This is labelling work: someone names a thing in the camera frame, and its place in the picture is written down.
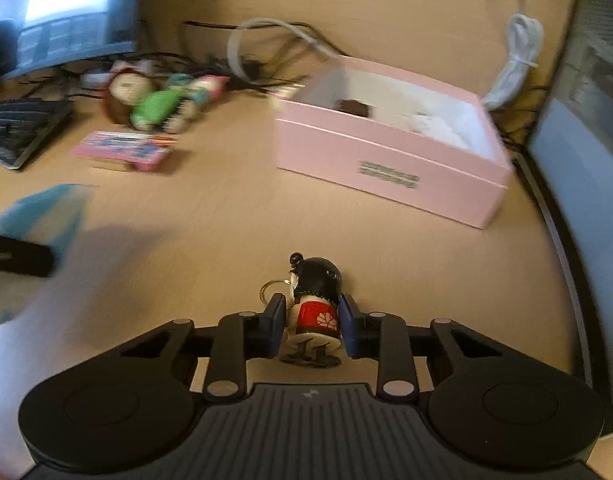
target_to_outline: small doll figurine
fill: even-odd
[[[123,68],[111,77],[104,89],[104,111],[114,124],[130,126],[133,109],[155,90],[155,80],[132,68]]]
[[[340,271],[329,260],[304,259],[300,253],[293,253],[289,262],[290,296],[295,305],[288,313],[286,342],[298,351],[282,360],[315,368],[337,366],[340,359],[328,352],[341,344],[338,302],[343,282]]]
[[[224,76],[194,79],[188,74],[173,74],[163,90],[152,92],[134,108],[131,123],[137,130],[181,134],[206,104],[220,97],[227,81]]]

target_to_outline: pink box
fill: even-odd
[[[336,111],[343,99],[370,105],[371,118]],[[275,107],[279,168],[478,228],[507,189],[511,164],[488,113],[455,86],[339,57]]]
[[[151,136],[124,132],[93,132],[71,153],[99,159],[121,160],[130,163],[138,171],[155,171],[158,164],[171,151],[170,136]]]

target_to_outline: key ring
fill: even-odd
[[[270,280],[269,282],[264,283],[264,285],[260,289],[260,301],[262,301],[262,303],[264,303],[265,306],[268,305],[269,302],[264,297],[264,293],[266,292],[267,288],[269,288],[274,283],[286,283],[287,285],[291,284],[289,280]]]

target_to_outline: open box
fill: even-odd
[[[345,99],[371,118],[337,111]],[[478,228],[506,191],[511,164],[479,97],[435,79],[337,57],[276,110],[279,168]]]

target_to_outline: black keyboard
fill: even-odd
[[[0,164],[20,170],[64,130],[72,116],[72,101],[1,101]]]

